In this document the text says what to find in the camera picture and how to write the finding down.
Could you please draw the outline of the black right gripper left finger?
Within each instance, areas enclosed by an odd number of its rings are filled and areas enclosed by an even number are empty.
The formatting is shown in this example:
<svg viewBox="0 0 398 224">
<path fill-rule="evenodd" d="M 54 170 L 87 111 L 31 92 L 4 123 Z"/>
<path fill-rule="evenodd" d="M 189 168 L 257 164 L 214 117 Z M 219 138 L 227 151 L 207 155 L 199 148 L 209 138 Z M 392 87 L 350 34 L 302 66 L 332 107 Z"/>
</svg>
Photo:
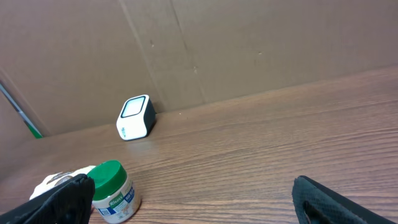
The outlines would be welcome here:
<svg viewBox="0 0 398 224">
<path fill-rule="evenodd" d="M 89 223 L 95 182 L 85 174 L 44 192 L 1 215 L 5 224 L 87 224 Z"/>
</svg>

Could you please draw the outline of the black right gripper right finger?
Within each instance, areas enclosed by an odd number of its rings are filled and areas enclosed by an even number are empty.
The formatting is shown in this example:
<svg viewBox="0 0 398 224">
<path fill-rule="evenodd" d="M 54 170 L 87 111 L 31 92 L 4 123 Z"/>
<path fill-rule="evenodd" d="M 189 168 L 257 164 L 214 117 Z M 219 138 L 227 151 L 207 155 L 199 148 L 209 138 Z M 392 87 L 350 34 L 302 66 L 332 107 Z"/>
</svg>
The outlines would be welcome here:
<svg viewBox="0 0 398 224">
<path fill-rule="evenodd" d="M 294 180 L 292 199 L 300 224 L 394 224 L 304 175 Z"/>
</svg>

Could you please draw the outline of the beige brown snack bag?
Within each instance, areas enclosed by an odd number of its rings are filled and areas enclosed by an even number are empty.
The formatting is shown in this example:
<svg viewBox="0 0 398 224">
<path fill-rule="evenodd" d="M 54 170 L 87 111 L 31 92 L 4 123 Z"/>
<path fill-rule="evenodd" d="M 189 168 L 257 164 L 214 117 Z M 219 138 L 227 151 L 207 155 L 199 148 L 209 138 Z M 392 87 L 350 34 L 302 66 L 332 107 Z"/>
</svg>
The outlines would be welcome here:
<svg viewBox="0 0 398 224">
<path fill-rule="evenodd" d="M 52 188 L 66 182 L 67 180 L 72 179 L 78 174 L 87 174 L 94 168 L 95 166 L 87 166 L 75 171 L 59 172 L 49 175 L 39 185 L 35 187 L 34 192 L 30 196 L 29 200 L 32 200 L 33 198 L 38 197 L 44 192 L 51 190 Z"/>
</svg>

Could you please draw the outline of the green lid seasoning jar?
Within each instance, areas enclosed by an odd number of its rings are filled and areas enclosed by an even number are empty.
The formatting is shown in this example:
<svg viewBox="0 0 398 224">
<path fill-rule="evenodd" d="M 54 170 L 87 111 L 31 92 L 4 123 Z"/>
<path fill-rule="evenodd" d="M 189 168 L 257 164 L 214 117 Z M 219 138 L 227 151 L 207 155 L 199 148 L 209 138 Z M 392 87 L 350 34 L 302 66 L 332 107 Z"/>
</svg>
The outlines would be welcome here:
<svg viewBox="0 0 398 224">
<path fill-rule="evenodd" d="M 138 211 L 141 196 L 119 161 L 101 163 L 89 171 L 88 177 L 95 183 L 92 204 L 106 222 L 125 222 Z"/>
</svg>

